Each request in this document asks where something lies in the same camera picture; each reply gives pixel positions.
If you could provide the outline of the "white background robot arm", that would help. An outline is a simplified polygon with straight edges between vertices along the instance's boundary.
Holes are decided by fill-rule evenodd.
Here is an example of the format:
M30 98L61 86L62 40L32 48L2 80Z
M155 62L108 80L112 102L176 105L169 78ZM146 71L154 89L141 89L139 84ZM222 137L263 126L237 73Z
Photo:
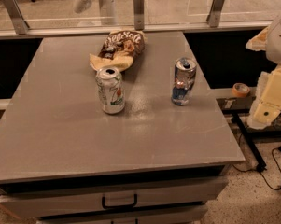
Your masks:
M75 13L80 14L89 10L92 5L98 8L102 25L116 25L118 23L115 0L75 0L73 9Z

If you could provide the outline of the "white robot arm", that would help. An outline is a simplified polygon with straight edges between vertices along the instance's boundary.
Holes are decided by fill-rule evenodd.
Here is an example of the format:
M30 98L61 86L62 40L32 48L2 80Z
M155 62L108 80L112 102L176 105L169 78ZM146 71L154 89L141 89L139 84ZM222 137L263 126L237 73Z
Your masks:
M261 72L247 124L252 129L270 126L281 114L281 11L260 33L249 39L246 48L264 51L266 58L276 64L270 72Z

